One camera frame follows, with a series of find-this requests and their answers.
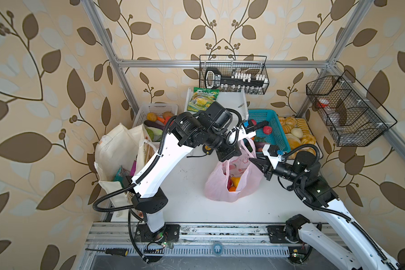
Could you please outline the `pink plastic grocery bag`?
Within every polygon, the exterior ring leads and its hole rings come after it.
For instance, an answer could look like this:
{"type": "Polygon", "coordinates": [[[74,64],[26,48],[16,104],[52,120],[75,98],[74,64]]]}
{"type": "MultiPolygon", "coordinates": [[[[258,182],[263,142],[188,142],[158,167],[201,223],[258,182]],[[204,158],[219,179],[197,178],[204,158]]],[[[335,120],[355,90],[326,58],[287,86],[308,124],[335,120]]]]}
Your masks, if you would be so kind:
{"type": "Polygon", "coordinates": [[[256,148],[252,139],[240,141],[241,155],[225,162],[218,162],[214,171],[205,183],[204,195],[212,201],[233,203],[249,196],[258,190],[263,173],[249,161],[256,158],[256,148]],[[227,189],[227,181],[231,177],[240,177],[237,188],[227,189]]]}

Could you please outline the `yellow pear fruit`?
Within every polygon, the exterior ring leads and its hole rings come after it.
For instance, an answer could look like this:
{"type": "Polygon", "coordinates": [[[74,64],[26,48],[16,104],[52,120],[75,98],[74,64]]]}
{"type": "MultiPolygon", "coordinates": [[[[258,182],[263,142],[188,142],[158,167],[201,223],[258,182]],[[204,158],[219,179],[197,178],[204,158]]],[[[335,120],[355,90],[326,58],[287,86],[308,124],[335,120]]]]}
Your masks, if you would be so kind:
{"type": "Polygon", "coordinates": [[[240,179],[241,179],[240,177],[231,177],[229,180],[230,180],[232,186],[237,188],[240,183],[240,179]]]}

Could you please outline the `pink dragon fruit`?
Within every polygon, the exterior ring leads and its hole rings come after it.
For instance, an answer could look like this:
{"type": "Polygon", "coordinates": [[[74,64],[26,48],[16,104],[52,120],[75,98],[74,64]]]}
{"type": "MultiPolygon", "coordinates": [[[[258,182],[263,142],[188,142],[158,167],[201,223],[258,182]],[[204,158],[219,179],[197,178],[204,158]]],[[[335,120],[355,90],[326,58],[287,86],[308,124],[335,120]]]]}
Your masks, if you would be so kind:
{"type": "Polygon", "coordinates": [[[227,189],[229,190],[233,186],[231,179],[229,178],[227,181],[227,189]]]}

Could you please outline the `purple grape candy bag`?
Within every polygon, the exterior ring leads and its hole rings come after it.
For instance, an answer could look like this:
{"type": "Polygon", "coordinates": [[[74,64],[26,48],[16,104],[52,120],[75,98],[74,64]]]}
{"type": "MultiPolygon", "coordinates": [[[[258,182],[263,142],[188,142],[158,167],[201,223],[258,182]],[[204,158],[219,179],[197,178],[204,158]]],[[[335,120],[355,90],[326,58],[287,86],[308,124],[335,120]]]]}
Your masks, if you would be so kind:
{"type": "Polygon", "coordinates": [[[133,162],[133,164],[132,164],[132,167],[131,167],[131,170],[130,170],[130,172],[129,172],[129,175],[130,176],[134,176],[135,175],[135,172],[136,172],[136,161],[134,161],[133,162]]]}

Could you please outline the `cream canvas tote bag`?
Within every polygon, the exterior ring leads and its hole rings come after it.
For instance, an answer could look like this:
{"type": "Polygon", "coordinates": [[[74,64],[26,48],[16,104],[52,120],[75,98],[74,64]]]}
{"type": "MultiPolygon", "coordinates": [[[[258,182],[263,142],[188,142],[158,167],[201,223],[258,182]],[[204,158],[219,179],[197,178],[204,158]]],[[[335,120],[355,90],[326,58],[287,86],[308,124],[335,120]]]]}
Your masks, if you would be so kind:
{"type": "Polygon", "coordinates": [[[122,191],[131,186],[133,176],[128,173],[129,185],[125,188],[113,179],[120,167],[130,172],[134,161],[137,162],[134,176],[138,177],[144,166],[153,161],[158,148],[159,145],[151,141],[143,125],[128,129],[119,124],[104,135],[95,150],[94,168],[100,177],[99,185],[111,196],[94,201],[93,209],[97,212],[118,211],[120,214],[135,209],[140,213],[141,208],[132,205],[132,201],[136,200],[135,191],[122,191]]]}

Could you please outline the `teal red snack bag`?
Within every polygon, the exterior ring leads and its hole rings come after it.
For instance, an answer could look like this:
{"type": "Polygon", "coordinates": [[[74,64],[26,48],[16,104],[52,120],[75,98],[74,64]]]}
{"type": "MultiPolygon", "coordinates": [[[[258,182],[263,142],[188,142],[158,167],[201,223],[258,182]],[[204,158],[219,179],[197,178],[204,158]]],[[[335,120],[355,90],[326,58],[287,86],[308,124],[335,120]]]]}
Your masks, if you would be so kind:
{"type": "Polygon", "coordinates": [[[121,166],[116,172],[113,181],[119,182],[122,188],[127,187],[129,185],[129,182],[127,180],[128,173],[129,172],[121,166]]]}

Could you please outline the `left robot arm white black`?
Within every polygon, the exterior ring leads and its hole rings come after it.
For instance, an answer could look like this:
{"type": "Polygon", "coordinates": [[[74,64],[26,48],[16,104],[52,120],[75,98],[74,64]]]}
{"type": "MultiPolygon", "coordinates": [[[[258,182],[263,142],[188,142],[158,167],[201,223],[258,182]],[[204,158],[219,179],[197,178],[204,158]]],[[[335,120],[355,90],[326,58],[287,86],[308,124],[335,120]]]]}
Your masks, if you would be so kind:
{"type": "Polygon", "coordinates": [[[159,149],[148,164],[131,178],[129,186],[97,199],[93,209],[97,212],[128,210],[129,217],[134,210],[141,211],[145,225],[151,232],[148,241],[160,243],[168,238],[162,212],[168,202],[161,189],[165,178],[200,145],[214,149],[221,162],[239,156],[239,140],[245,138],[246,127],[247,123],[240,113],[224,108],[218,102],[211,104],[205,111],[195,114],[183,112],[171,117],[165,124],[159,149]],[[100,206],[103,201],[128,191],[134,194],[130,204],[110,209],[100,206]]]}

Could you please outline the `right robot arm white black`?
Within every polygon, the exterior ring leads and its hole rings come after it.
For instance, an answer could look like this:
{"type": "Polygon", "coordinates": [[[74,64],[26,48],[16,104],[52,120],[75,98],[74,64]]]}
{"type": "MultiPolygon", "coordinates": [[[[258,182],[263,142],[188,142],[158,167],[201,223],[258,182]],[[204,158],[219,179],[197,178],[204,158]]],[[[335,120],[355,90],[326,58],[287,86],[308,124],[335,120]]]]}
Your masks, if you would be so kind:
{"type": "Polygon", "coordinates": [[[316,249],[340,270],[403,270],[405,264],[389,255],[352,217],[336,192],[319,174],[319,151],[299,151],[292,164],[289,153],[267,145],[252,162],[270,180],[273,176],[290,181],[288,190],[308,208],[316,211],[342,239],[340,245],[326,236],[308,218],[297,214],[286,222],[285,237],[316,249]]]}

